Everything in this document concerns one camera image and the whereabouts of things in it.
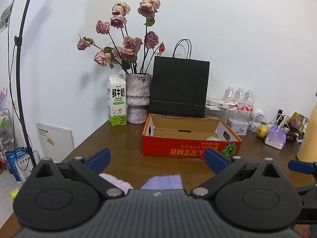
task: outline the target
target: picture on wall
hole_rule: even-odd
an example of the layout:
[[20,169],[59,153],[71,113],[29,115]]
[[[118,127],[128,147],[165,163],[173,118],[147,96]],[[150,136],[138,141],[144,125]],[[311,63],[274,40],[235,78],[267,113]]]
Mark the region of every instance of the picture on wall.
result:
[[12,10],[12,5],[10,4],[8,7],[6,7],[3,11],[3,13],[1,14],[0,17],[0,33],[2,31],[4,31],[8,25],[9,25],[9,16],[10,16],[10,12]]

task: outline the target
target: bag handle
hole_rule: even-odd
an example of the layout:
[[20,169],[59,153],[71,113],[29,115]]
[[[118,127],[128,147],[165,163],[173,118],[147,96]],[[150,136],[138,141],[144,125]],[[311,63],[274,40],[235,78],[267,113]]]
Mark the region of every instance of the bag handle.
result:
[[189,59],[191,58],[191,46],[189,46],[189,44],[191,44],[191,41],[188,38],[185,39],[181,39],[180,41],[177,42],[175,48],[174,48],[174,52],[173,52],[173,58],[175,57],[175,51],[177,49],[177,47],[180,45],[181,42],[186,41],[187,45],[188,45],[188,51],[187,51],[187,56],[186,59],[188,59],[188,53],[189,53]]

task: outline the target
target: green label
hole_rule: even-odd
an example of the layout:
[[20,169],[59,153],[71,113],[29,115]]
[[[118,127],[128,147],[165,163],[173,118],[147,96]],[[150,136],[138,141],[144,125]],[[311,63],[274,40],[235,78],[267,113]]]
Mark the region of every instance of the green label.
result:
[[110,116],[109,115],[109,122],[112,126],[126,124],[126,115],[116,115]]

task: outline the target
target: milk carton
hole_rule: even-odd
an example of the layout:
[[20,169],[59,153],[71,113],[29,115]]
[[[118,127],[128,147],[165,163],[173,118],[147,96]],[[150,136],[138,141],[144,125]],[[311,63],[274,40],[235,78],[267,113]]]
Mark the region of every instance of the milk carton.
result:
[[112,126],[126,124],[126,81],[123,74],[109,75],[108,114]]

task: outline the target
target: blue gripper pad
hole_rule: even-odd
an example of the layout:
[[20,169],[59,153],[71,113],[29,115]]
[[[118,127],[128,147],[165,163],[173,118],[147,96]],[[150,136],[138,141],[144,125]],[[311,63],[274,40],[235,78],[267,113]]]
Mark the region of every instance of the blue gripper pad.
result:
[[226,157],[215,149],[206,149],[205,163],[215,174],[228,167],[229,162],[231,162],[229,157]]
[[85,163],[96,174],[100,174],[110,164],[110,160],[110,149],[102,149],[93,156],[86,158]]
[[291,160],[288,162],[289,170],[310,175],[316,171],[314,165],[312,163],[306,163],[296,160]]

